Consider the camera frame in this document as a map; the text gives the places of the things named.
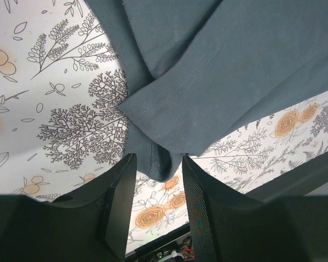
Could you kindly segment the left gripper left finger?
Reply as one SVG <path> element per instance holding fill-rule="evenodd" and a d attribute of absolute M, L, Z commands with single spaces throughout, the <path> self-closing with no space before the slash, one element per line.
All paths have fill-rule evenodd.
<path fill-rule="evenodd" d="M 58 197 L 31 200 L 23 227 L 23 261 L 124 261 L 137 157 Z"/>

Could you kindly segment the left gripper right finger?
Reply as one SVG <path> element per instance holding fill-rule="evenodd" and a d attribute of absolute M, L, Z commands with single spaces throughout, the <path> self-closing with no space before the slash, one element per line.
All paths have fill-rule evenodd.
<path fill-rule="evenodd" d="M 273 208 L 206 173 L 188 156 L 182 172 L 196 261 L 282 261 Z"/>

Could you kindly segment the blue grey t shirt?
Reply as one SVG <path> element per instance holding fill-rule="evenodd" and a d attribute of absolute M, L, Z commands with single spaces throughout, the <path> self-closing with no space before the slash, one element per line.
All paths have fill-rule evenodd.
<path fill-rule="evenodd" d="M 328 1 L 87 4 L 126 73 L 126 152 L 158 182 L 184 155 L 328 90 Z"/>

